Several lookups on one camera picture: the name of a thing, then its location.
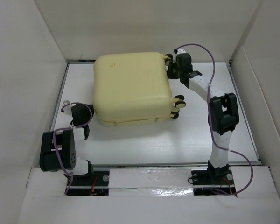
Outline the pale yellow hard-shell suitcase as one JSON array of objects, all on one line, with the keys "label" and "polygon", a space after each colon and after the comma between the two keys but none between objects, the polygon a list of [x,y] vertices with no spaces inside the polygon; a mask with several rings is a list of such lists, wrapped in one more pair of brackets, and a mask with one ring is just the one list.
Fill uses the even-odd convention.
[{"label": "pale yellow hard-shell suitcase", "polygon": [[93,107],[108,127],[142,125],[176,119],[186,106],[173,96],[166,63],[157,52],[109,54],[94,63]]}]

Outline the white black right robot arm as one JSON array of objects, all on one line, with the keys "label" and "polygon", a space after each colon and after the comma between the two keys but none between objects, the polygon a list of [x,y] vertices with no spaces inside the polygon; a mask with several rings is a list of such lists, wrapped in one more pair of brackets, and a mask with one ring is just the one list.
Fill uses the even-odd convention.
[{"label": "white black right robot arm", "polygon": [[169,79],[178,79],[198,94],[208,107],[208,123],[212,137],[212,151],[206,170],[192,172],[195,185],[218,185],[230,174],[228,150],[232,132],[239,123],[237,97],[212,86],[199,71],[194,71],[188,53],[167,54],[165,60]]}]

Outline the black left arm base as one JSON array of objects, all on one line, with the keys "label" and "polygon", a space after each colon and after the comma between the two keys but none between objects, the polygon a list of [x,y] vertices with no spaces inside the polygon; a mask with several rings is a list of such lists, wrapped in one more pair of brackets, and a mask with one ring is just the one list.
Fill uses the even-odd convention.
[{"label": "black left arm base", "polygon": [[109,175],[108,170],[95,170],[92,177],[75,175],[71,185],[69,177],[65,194],[67,196],[108,196]]}]

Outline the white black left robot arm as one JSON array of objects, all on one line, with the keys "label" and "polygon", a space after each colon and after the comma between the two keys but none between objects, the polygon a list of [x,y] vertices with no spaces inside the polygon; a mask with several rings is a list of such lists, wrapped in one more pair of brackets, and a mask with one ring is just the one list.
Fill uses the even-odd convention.
[{"label": "white black left robot arm", "polygon": [[66,176],[73,175],[77,163],[74,129],[82,128],[84,139],[89,137],[89,123],[94,115],[93,105],[68,102],[62,106],[61,112],[67,109],[72,117],[70,124],[42,134],[39,165],[43,172],[62,170]]}]

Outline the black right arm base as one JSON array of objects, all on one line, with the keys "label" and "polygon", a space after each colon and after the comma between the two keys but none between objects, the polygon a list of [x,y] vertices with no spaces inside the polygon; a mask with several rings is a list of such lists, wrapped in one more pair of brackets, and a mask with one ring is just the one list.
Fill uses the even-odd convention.
[{"label": "black right arm base", "polygon": [[236,192],[231,170],[217,178],[211,178],[207,170],[192,170],[188,183],[193,186],[195,196],[230,195]]}]

